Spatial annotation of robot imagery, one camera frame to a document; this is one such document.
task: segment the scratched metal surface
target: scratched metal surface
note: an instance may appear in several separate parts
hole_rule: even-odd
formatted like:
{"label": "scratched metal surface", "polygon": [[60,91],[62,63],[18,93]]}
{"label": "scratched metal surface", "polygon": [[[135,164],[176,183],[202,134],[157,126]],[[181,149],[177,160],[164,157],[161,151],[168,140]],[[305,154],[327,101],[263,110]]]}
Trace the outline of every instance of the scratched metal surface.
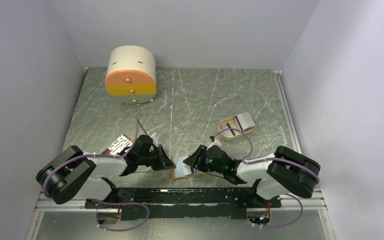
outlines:
{"label": "scratched metal surface", "polygon": [[[287,223],[299,211],[274,211],[270,225]],[[108,228],[130,228],[142,220],[119,221]],[[155,218],[141,227],[126,232],[103,231],[96,227],[95,213],[45,212],[37,240],[324,240],[317,210],[305,210],[301,219],[282,229],[251,227],[247,220],[229,217]]]}
{"label": "scratched metal surface", "polygon": [[[169,156],[187,156],[199,144],[211,143],[209,137],[217,133],[220,120],[242,112],[251,112],[258,122],[249,135],[254,144],[251,159],[267,156],[277,146],[293,147],[271,70],[158,68],[155,101],[146,104],[121,104],[109,96],[104,84],[106,70],[91,67],[87,71],[64,148],[77,145],[86,152],[101,152],[121,134],[134,136],[134,117],[138,116],[150,134],[162,134],[159,142]],[[250,149],[244,137],[220,141],[222,149],[236,159]],[[119,187],[231,186],[209,175],[173,181],[170,170],[110,179]]]}

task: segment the gray wall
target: gray wall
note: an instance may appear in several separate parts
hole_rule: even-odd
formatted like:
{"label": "gray wall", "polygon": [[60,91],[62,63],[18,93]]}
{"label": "gray wall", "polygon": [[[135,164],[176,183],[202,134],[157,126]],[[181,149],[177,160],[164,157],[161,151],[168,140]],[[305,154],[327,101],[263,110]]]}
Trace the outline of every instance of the gray wall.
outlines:
{"label": "gray wall", "polygon": [[25,237],[84,68],[47,0],[0,1],[0,239]]}
{"label": "gray wall", "polygon": [[337,239],[384,239],[384,0],[320,0],[282,80]]}
{"label": "gray wall", "polygon": [[280,70],[319,0],[51,0],[85,66],[122,45],[159,67]]}

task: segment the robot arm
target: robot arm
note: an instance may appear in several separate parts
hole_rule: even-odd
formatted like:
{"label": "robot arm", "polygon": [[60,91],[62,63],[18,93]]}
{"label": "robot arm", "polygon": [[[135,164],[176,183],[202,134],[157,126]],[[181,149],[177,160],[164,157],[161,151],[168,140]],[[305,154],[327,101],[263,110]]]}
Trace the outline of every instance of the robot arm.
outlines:
{"label": "robot arm", "polygon": [[[303,166],[316,176],[319,174],[320,165],[317,162],[285,146],[279,146],[273,155]],[[256,194],[265,200],[286,193],[310,198],[316,185],[314,176],[302,168],[279,160],[245,164],[241,160],[230,158],[217,145],[208,149],[200,145],[183,163],[202,172],[222,174],[225,180],[235,185],[259,181]]]}
{"label": "robot arm", "polygon": [[[113,152],[123,155],[130,146],[130,140],[120,139],[120,142],[115,149],[107,149],[104,154]],[[68,147],[38,172],[36,181],[43,186],[45,179],[56,167],[87,154],[90,153],[81,151],[77,146]],[[154,171],[176,167],[160,144],[157,146],[151,137],[141,135],[124,158],[83,157],[68,164],[50,178],[47,192],[56,204],[64,204],[73,198],[117,202],[117,187],[107,178],[127,176],[134,173],[138,166],[151,167]]]}

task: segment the cable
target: cable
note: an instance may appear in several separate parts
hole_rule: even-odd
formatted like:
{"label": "cable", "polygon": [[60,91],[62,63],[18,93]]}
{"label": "cable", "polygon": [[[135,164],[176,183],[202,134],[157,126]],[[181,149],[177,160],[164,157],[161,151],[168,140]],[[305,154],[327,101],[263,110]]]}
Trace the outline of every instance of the cable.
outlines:
{"label": "cable", "polygon": [[270,204],[269,201],[266,202],[266,209],[265,209],[265,215],[270,218],[272,215],[272,205]]}
{"label": "cable", "polygon": [[120,219],[122,217],[122,206],[118,206],[117,208],[117,217]]}
{"label": "cable", "polygon": [[48,194],[48,190],[47,190],[49,181],[51,180],[52,176],[55,173],[57,173],[62,168],[65,168],[70,163],[73,163],[73,162],[75,162],[79,159],[82,159],[82,158],[92,158],[92,157],[93,158],[96,158],[96,157],[98,157],[98,158],[115,158],[115,159],[124,158],[132,150],[133,146],[136,143],[136,139],[138,138],[139,125],[140,125],[139,118],[136,117],[136,133],[134,134],[133,142],[131,143],[130,147],[126,150],[126,152],[123,155],[115,156],[115,155],[107,155],[107,154],[84,154],[84,155],[73,157],[70,160],[65,161],[61,165],[57,166],[53,171],[50,172],[50,174],[46,177],[45,181],[43,182],[43,187],[42,187],[43,195],[49,199],[51,198],[51,196]]}
{"label": "cable", "polygon": [[149,173],[149,172],[151,172],[151,170],[152,170],[152,168],[149,169],[148,171],[134,171],[134,172],[132,172],[132,174],[144,174],[144,173]]}
{"label": "cable", "polygon": [[264,157],[261,157],[261,158],[256,158],[256,159],[253,159],[251,161],[248,161],[247,163],[248,164],[259,164],[261,162],[267,162],[267,161],[279,161],[279,162],[283,162],[283,163],[286,163],[286,164],[289,164],[289,165],[293,165],[294,167],[302,169],[302,170],[306,171],[308,174],[310,174],[315,179],[315,184],[319,184],[320,183],[319,176],[317,176],[317,174],[315,174],[309,168],[307,168],[307,167],[305,167],[303,165],[299,165],[296,162],[289,161],[289,160],[286,160],[286,159],[283,159],[283,158],[278,158],[278,157],[264,158]]}
{"label": "cable", "polygon": [[136,206],[142,206],[146,209],[146,217],[145,219],[139,223],[138,225],[136,226],[132,226],[132,227],[129,227],[129,228],[125,228],[125,229],[113,229],[113,228],[107,228],[107,227],[104,227],[102,226],[100,223],[99,223],[99,220],[98,220],[98,214],[96,214],[96,226],[100,229],[103,229],[105,231],[110,231],[110,232],[127,232],[127,231],[130,231],[130,230],[133,230],[133,229],[137,229],[139,228],[140,226],[142,226],[143,224],[145,224],[148,219],[150,218],[150,209],[147,205],[143,204],[143,203],[140,203],[140,202],[118,202],[118,203],[115,203],[115,202],[106,202],[106,201],[100,201],[100,200],[97,200],[97,199],[91,199],[92,201],[95,201],[99,204],[102,204],[102,205],[110,205],[110,206],[128,206],[128,205],[136,205]]}
{"label": "cable", "polygon": [[149,134],[147,133],[147,131],[145,130],[145,128],[142,126],[141,122],[139,121],[139,119],[137,120],[137,122],[139,123],[139,126],[140,128],[142,129],[143,133],[145,133],[147,136],[149,136]]}
{"label": "cable", "polygon": [[296,221],[298,221],[303,216],[303,213],[304,213],[303,203],[296,196],[294,196],[292,194],[285,193],[285,195],[295,199],[299,203],[299,214],[298,214],[298,216],[294,220],[292,220],[292,221],[290,221],[288,223],[285,223],[285,224],[276,225],[276,226],[261,226],[261,228],[263,228],[263,229],[280,229],[280,228],[284,228],[284,227],[287,227],[289,225],[294,224]]}
{"label": "cable", "polygon": [[254,161],[259,161],[259,163],[267,162],[266,157],[259,157],[259,158],[256,158],[256,159],[249,159],[248,161],[249,161],[248,163],[253,163]]}
{"label": "cable", "polygon": [[221,179],[224,179],[223,177],[221,177],[221,176],[217,176],[217,175],[213,175],[213,174],[211,174],[211,173],[209,173],[208,171],[206,172],[208,175],[210,175],[210,176],[213,176],[213,177],[217,177],[217,178],[221,178]]}
{"label": "cable", "polygon": [[244,164],[246,164],[246,165],[248,165],[248,164],[254,164],[254,163],[248,163],[248,162],[245,161],[245,159],[247,159],[249,156],[251,156],[251,154],[253,154],[254,147],[253,147],[253,142],[251,141],[250,137],[247,136],[243,131],[241,131],[241,130],[239,130],[239,129],[236,129],[236,128],[228,127],[228,128],[226,128],[226,129],[223,129],[223,130],[219,131],[214,137],[217,137],[218,135],[222,134],[222,133],[225,132],[225,131],[232,131],[232,130],[233,130],[233,131],[236,131],[236,132],[238,132],[238,133],[240,133],[240,134],[242,134],[242,135],[244,135],[245,138],[248,140],[249,145],[251,146],[251,150],[248,152],[248,154],[247,154],[246,156],[244,156],[244,157],[242,158],[242,163],[244,163]]}

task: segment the small tray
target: small tray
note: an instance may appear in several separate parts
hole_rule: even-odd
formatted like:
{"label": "small tray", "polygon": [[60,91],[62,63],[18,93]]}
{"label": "small tray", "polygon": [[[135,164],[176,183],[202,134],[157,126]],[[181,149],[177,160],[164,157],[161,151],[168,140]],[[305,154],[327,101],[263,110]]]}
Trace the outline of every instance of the small tray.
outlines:
{"label": "small tray", "polygon": [[[247,130],[247,131],[244,131],[243,133],[246,134],[246,135],[248,135],[248,134],[254,132],[254,131],[256,130],[257,126],[258,126],[258,123],[257,123],[256,118],[255,118],[254,116],[252,116],[252,118],[253,118],[254,121],[255,121],[255,127],[252,128],[252,129],[249,129],[249,130]],[[222,125],[224,125],[224,124],[229,124],[231,128],[239,129],[239,130],[240,130],[241,128],[240,128],[239,126],[236,126],[236,125],[235,125],[235,121],[234,121],[234,119],[235,119],[235,116],[231,116],[231,117],[228,117],[228,118],[226,118],[226,119],[221,120],[221,121],[218,123],[218,131],[220,132],[220,131],[222,130]],[[222,137],[224,140],[226,140],[226,141],[232,141],[233,139],[237,139],[237,138],[239,138],[239,137],[242,136],[242,134],[240,134],[240,133],[237,132],[237,131],[235,131],[235,134],[236,134],[236,135],[234,135],[234,136],[227,136],[227,135],[225,134],[225,131],[224,131],[224,132],[222,132],[220,135],[221,135],[221,137]]]}

